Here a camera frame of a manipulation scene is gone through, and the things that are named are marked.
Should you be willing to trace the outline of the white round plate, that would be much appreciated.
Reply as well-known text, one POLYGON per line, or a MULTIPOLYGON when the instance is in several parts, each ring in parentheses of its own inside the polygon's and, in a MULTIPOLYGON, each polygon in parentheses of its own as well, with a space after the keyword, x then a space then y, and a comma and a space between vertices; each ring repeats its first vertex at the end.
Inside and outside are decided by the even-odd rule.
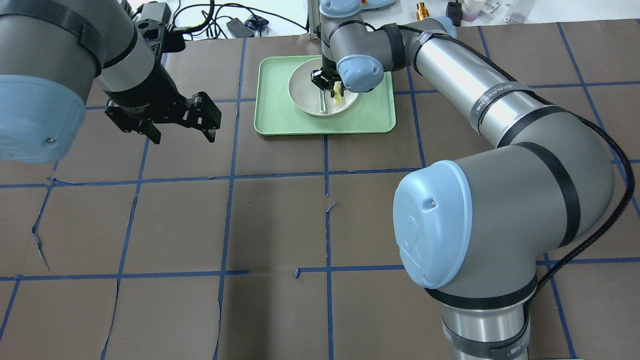
POLYGON ((318 87, 311 82, 311 71, 319 69, 322 58, 315 57, 300 64, 290 76, 288 92, 292 102, 302 111, 311 116, 327 117, 344 112, 357 102, 358 93, 345 89, 342 105, 336 107, 330 91, 326 91, 327 114, 320 114, 318 87))

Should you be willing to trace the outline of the pale green spoon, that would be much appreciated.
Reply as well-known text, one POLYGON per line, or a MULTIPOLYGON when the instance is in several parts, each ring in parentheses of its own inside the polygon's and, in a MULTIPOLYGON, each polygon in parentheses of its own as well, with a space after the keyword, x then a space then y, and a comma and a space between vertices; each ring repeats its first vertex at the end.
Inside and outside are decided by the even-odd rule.
POLYGON ((318 90, 318 111, 322 115, 327 115, 329 113, 326 102, 326 91, 324 89, 318 90))

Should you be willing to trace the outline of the light green tray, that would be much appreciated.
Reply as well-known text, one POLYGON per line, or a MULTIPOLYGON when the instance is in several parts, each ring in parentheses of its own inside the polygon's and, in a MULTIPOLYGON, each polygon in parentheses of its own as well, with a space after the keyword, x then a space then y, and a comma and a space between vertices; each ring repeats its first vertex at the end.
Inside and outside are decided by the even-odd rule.
POLYGON ((310 115, 295 105, 289 82, 293 71, 320 55, 272 56, 258 71, 254 129, 265 136, 387 133, 394 129, 393 80, 385 73, 382 84, 358 93, 356 102, 331 116, 310 115))

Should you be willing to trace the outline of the black power adapter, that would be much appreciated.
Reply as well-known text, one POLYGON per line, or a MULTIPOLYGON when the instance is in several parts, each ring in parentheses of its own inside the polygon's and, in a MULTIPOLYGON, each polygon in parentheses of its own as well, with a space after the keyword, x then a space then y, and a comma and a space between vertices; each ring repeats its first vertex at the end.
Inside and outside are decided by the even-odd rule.
POLYGON ((446 4, 445 14, 455 27, 461 27, 463 20, 463 7, 459 0, 449 1, 446 4))

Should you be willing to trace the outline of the white lilac cup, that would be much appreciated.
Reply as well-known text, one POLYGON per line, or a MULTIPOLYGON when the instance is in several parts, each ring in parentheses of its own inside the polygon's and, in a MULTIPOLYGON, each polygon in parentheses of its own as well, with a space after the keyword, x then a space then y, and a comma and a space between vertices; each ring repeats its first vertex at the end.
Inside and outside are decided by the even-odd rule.
POLYGON ((465 22, 474 22, 487 0, 462 0, 462 20, 465 22))

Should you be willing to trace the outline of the aluminium frame post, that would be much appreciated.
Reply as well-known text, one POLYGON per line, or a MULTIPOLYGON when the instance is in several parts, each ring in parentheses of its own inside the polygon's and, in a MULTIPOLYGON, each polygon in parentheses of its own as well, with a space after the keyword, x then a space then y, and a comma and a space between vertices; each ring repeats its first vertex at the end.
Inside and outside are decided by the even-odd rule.
POLYGON ((309 39, 320 40, 322 38, 320 21, 320 0, 307 0, 307 33, 309 39))

